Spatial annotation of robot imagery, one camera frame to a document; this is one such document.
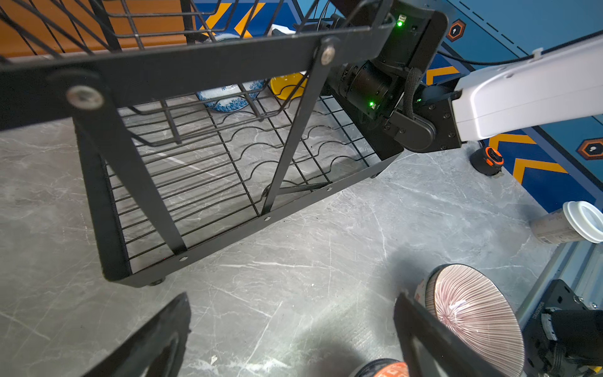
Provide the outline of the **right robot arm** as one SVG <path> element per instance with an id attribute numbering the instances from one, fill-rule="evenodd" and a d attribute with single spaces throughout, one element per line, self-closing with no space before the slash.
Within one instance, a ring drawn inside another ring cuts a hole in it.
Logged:
<path id="1" fill-rule="evenodd" d="M 601 33 L 427 85 L 452 33 L 447 15 L 406 1 L 391 2 L 389 14 L 395 24 L 379 54 L 331 69 L 324 86 L 382 160 L 602 112 Z"/>

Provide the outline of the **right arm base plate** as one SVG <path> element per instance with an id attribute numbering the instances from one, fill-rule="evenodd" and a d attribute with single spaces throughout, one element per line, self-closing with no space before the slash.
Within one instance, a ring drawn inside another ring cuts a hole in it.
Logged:
<path id="1" fill-rule="evenodd" d="M 601 376 L 602 311 L 553 280 L 523 330 L 527 376 Z"/>

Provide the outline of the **yellow bowl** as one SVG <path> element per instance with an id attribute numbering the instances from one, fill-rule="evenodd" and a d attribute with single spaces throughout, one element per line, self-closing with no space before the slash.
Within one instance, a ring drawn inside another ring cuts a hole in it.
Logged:
<path id="1" fill-rule="evenodd" d="M 306 72 L 278 76 L 269 81 L 269 88 L 282 101 L 302 97 L 306 88 Z"/>

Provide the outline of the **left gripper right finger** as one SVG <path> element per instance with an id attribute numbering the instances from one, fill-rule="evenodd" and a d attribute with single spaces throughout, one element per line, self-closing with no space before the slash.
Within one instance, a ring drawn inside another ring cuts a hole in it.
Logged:
<path id="1" fill-rule="evenodd" d="M 394 305 L 394 325 L 411 376 L 501 376 L 407 292 Z"/>

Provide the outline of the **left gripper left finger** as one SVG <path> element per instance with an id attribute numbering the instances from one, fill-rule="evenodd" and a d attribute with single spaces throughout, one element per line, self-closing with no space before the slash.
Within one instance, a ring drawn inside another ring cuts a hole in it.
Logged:
<path id="1" fill-rule="evenodd" d="M 177 376 L 181 370 L 192 312 L 183 292 L 130 336 L 87 376 Z"/>

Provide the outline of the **orange patterned bowl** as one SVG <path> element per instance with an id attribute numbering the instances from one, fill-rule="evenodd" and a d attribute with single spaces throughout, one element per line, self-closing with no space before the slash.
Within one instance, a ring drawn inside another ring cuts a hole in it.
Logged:
<path id="1" fill-rule="evenodd" d="M 350 377 L 409 377 L 406 363 L 391 358 L 369 361 L 357 367 Z"/>

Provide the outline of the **blue floral bowl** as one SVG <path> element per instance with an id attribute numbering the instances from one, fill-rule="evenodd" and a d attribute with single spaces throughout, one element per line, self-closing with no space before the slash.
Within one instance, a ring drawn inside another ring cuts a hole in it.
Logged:
<path id="1" fill-rule="evenodd" d="M 216 112 L 236 112 L 249 105 L 264 90 L 265 81 L 222 86 L 196 93 L 196 97 L 210 110 Z"/>

